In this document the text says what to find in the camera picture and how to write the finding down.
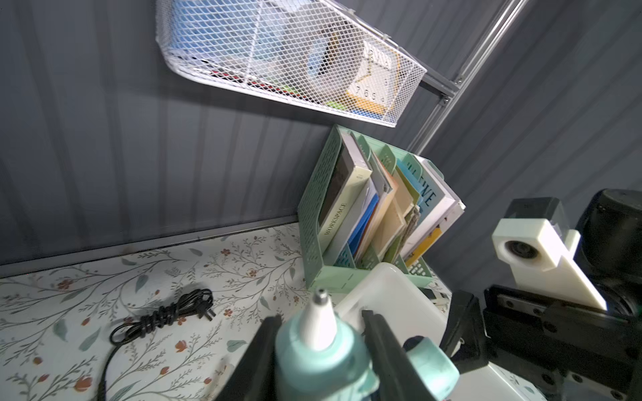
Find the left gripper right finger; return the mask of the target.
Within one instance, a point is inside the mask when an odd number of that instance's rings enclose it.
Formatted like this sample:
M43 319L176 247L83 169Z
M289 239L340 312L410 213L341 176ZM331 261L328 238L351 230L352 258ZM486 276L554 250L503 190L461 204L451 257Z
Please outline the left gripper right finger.
M372 400L401 401L436 399L422 382L386 319L371 310L362 313L364 340L373 369L380 380Z

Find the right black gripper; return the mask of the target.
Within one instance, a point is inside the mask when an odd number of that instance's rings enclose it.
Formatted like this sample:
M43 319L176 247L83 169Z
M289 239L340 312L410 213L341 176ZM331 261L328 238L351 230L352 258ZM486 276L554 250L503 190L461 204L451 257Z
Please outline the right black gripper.
M486 304L454 292L440 348L461 374L488 364L563 399L570 381L612 400L641 398L641 320L491 286Z

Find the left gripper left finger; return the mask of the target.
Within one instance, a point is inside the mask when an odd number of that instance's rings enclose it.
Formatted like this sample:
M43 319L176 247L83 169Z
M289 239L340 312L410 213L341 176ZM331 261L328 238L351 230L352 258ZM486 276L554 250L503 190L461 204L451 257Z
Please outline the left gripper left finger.
M276 337L280 315L266 317L216 400L276 400Z

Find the mint green glue gun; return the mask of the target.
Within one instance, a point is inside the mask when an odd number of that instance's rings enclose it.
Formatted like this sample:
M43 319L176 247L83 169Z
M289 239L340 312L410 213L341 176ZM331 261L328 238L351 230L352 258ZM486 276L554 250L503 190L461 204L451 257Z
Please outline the mint green glue gun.
M400 345L434 398L446 399L460 379L451 359L422 336ZM275 357L279 400L372 400L379 389L364 331L334 312L322 288L279 329Z

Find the white plastic storage box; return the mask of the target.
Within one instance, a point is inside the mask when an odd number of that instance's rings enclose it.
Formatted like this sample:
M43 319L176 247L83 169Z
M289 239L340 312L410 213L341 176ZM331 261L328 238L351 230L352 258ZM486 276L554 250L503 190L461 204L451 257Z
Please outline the white plastic storage box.
M433 304L397 267L385 264L372 271L348 272L345 279L322 285L336 303L337 314L357 331L364 329L361 311L382 315L402 344L420 335L441 342L447 312ZM533 384L495 364L462 374L450 400L543 400Z

